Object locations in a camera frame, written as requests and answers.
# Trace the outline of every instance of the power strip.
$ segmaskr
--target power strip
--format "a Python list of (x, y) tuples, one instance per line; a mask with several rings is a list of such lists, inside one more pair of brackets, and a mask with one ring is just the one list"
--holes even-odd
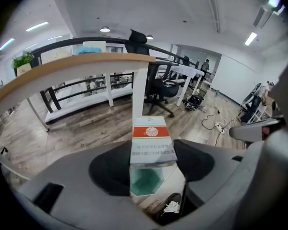
[(215, 123), (215, 127), (218, 129), (218, 131), (223, 135), (225, 132), (224, 132), (224, 129), (221, 127), (220, 124), (217, 124)]

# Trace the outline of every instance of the white ceiling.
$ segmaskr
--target white ceiling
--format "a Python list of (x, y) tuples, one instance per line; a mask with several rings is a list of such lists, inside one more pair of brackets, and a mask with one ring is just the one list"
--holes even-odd
[[(30, 32), (25, 31), (42, 22), (49, 24)], [(48, 38), (68, 33), (69, 30), (54, 0), (23, 0), (0, 37), (0, 47), (10, 38), (15, 38), (15, 41), (0, 51), (0, 55), (15, 54), (35, 43), (40, 44)]]
[[(218, 53), (223, 47), (261, 57), (288, 51), (286, 11), (272, 15), (263, 29), (257, 29), (253, 22), (268, 0), (215, 1), (220, 33), (209, 0), (25, 0), (11, 18), (0, 46), (11, 37), (16, 40), (6, 51), (17, 45), (29, 46), (41, 35), (57, 36), (60, 30), (70, 30), (75, 36), (99, 36), (99, 29), (106, 25), (111, 28), (107, 36), (128, 38), (132, 28), (152, 34), (155, 42), (198, 46)], [(49, 25), (25, 31), (44, 21)], [(247, 47), (244, 42), (253, 31), (258, 38)]]
[[(283, 51), (282, 44), (275, 44), (285, 41), (284, 36), (288, 39), (288, 17), (283, 17), (286, 11), (281, 16), (272, 15), (263, 29), (253, 26), (260, 7), (268, 0), (215, 0), (220, 34), (209, 0), (65, 1), (65, 6), (72, 8), (70, 18), (76, 24), (77, 36), (101, 35), (99, 29), (106, 25), (112, 30), (107, 36), (127, 38), (132, 28), (152, 34), (157, 42), (188, 44), (190, 37), (194, 41), (206, 38), (263, 57)], [(251, 32), (256, 32), (258, 38), (246, 47), (244, 42)]]

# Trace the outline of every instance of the ceiling beam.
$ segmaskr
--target ceiling beam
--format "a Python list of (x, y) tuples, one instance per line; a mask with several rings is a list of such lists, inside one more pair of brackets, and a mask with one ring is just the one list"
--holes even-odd
[(222, 28), (223, 25), (222, 25), (221, 20), (220, 20), (220, 11), (219, 11), (219, 7), (218, 7), (218, 4), (220, 3), (220, 1), (208, 0), (208, 2), (210, 5), (212, 16), (213, 16), (214, 21), (215, 21), (216, 31), (218, 33), (221, 33), (222, 31), (224, 31), (224, 29)]

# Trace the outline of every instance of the laminate flooring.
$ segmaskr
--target laminate flooring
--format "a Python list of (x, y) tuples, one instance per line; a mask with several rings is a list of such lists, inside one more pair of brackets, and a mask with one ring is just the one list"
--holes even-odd
[[(186, 96), (190, 94), (191, 90), (188, 89)], [(40, 95), (35, 94), (30, 100), (44, 119), (47, 109)], [(240, 108), (230, 99), (216, 96), (214, 91), (208, 92), (201, 105), (205, 113), (201, 110), (189, 111), (183, 104), (177, 107), (177, 97), (170, 98), (168, 102), (166, 106), (174, 112), (174, 118), (168, 117), (168, 113), (158, 106), (154, 107), (153, 115), (165, 117), (172, 139), (181, 138), (217, 147), (243, 149), (243, 142), (231, 138), (228, 134), (232, 126), (240, 125), (235, 118)], [(217, 110), (213, 108), (215, 105), (221, 114), (217, 114)], [(148, 113), (149, 108), (150, 104), (144, 104), (144, 115)], [(206, 129), (201, 121), (208, 115), (211, 116), (203, 121), (209, 128)], [(219, 131), (214, 128), (215, 122), (229, 123), (224, 135), (219, 135)], [(13, 164), (31, 174), (37, 174), (68, 154), (131, 138), (131, 97), (114, 101), (114, 107), (105, 103), (64, 118), (51, 124), (47, 133), (40, 127), (25, 100), (7, 118), (0, 135), (0, 149), (6, 147), (9, 150), (5, 156)]]

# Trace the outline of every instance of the green plant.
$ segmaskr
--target green plant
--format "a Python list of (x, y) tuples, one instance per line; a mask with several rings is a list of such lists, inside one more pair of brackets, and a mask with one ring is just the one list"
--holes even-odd
[(21, 57), (13, 59), (13, 67), (19, 68), (24, 64), (31, 63), (33, 58), (34, 57), (30, 52), (24, 52), (24, 54)]

